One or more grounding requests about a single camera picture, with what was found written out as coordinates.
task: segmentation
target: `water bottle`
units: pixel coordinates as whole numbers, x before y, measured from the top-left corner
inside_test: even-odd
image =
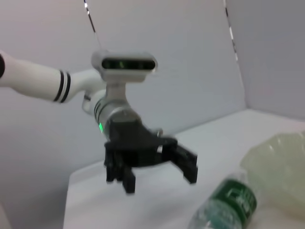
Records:
[[[188,229],[245,229],[255,212],[257,199],[247,175],[228,176],[196,211]]]

